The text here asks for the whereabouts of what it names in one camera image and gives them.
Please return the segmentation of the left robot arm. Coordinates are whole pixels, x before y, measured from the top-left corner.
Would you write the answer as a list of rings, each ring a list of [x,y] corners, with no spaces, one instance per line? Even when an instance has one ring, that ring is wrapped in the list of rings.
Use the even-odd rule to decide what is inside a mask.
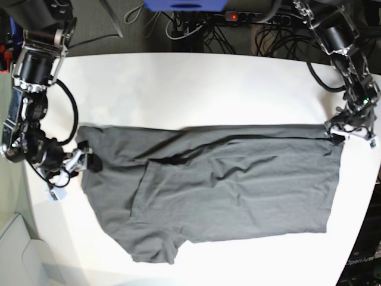
[[[380,88],[368,67],[358,40],[360,33],[347,11],[349,1],[294,1],[315,42],[343,79],[344,108],[325,122],[329,136],[360,137],[374,146],[374,109]]]

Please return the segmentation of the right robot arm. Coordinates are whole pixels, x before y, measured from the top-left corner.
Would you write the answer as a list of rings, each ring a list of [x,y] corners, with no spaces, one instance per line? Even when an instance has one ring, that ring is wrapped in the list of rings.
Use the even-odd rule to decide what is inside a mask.
[[[102,170],[101,159],[86,141],[64,151],[77,132],[79,111],[58,72],[76,24],[70,1],[1,2],[1,72],[11,73],[16,82],[2,126],[1,154],[9,162],[28,163],[54,201],[65,197],[65,187],[81,171]],[[63,141],[48,138],[40,124],[48,111],[47,90],[55,85],[73,109],[73,127]]]

